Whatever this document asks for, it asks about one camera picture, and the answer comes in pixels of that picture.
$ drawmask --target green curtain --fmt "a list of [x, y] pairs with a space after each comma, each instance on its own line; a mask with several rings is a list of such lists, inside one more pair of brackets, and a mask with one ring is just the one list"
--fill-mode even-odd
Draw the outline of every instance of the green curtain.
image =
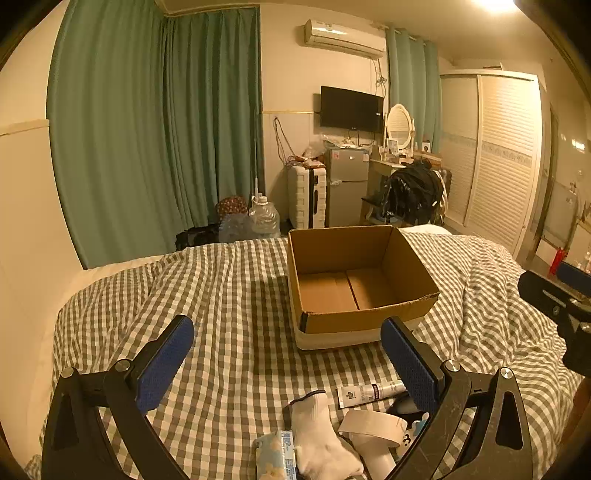
[[390, 108], [403, 104], [414, 118], [415, 141], [429, 140], [431, 150], [439, 151], [441, 121], [441, 82], [439, 55], [431, 41], [410, 38], [406, 30], [387, 29], [390, 76]]
[[216, 221], [219, 199], [239, 194], [248, 200], [254, 185], [258, 9], [169, 18], [164, 42], [165, 124], [178, 209], [187, 224], [205, 225]]
[[258, 8], [166, 18], [71, 0], [51, 61], [51, 154], [86, 268], [175, 250], [262, 174]]

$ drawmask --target silver refrigerator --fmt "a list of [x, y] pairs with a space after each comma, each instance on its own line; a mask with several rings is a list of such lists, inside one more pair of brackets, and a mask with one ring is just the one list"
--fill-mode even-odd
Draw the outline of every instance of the silver refrigerator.
[[361, 197], [367, 194], [368, 171], [367, 150], [328, 149], [327, 226], [359, 225]]

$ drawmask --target black backpack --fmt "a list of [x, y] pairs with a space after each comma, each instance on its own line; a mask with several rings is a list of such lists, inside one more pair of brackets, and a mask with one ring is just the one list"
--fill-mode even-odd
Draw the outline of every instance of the black backpack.
[[410, 225], [425, 225], [434, 218], [442, 195], [441, 180], [428, 161], [407, 164], [388, 179], [382, 216], [396, 216]]

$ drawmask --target plastic water bottle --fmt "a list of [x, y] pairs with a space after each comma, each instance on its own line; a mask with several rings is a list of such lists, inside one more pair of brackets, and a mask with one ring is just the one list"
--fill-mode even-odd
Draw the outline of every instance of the plastic water bottle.
[[279, 212], [264, 195], [252, 197], [252, 207], [248, 210], [252, 232], [257, 238], [279, 238]]

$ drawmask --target oval mirror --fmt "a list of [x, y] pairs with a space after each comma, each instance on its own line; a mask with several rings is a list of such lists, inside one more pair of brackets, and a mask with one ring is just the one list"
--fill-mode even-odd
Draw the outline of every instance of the oval mirror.
[[397, 103], [390, 109], [386, 120], [388, 138], [398, 140], [398, 148], [407, 148], [411, 141], [412, 122], [408, 110], [404, 105]]

